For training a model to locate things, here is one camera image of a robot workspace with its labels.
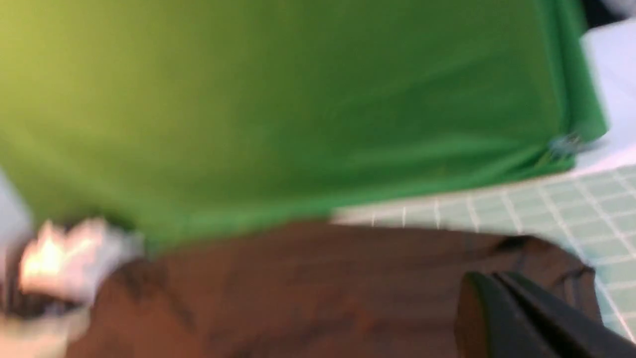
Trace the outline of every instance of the hand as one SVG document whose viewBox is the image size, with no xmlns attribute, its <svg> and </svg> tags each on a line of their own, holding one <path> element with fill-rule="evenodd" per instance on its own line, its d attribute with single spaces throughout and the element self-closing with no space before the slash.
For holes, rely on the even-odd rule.
<svg viewBox="0 0 636 358">
<path fill-rule="evenodd" d="M 20 262 L 20 290 L 92 304 L 99 286 L 122 264 L 143 255 L 140 237 L 85 220 L 67 234 L 46 222 Z"/>
</svg>

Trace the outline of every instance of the white object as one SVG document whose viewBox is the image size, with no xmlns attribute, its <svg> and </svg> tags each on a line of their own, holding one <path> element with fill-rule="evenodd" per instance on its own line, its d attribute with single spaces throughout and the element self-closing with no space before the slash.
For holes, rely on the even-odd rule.
<svg viewBox="0 0 636 358">
<path fill-rule="evenodd" d="M 92 304 L 101 283 L 119 266 L 143 256 L 142 238 L 86 220 L 68 234 L 46 222 L 20 262 L 22 292 Z"/>
</svg>

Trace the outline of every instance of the green fabric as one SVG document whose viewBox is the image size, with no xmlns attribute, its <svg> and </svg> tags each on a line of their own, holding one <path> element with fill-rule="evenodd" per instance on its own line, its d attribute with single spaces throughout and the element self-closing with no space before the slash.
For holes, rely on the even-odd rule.
<svg viewBox="0 0 636 358">
<path fill-rule="evenodd" d="M 0 166 L 153 248 L 569 169 L 575 0 L 0 0 Z"/>
</svg>

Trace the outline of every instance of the brown pants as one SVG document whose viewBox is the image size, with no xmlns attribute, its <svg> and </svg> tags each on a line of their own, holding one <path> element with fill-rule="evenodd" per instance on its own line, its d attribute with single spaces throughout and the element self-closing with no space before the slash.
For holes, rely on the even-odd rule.
<svg viewBox="0 0 636 358">
<path fill-rule="evenodd" d="M 291 224 L 119 269 L 67 358 L 455 358 L 466 271 L 516 271 L 600 322 L 593 270 L 530 236 Z"/>
</svg>

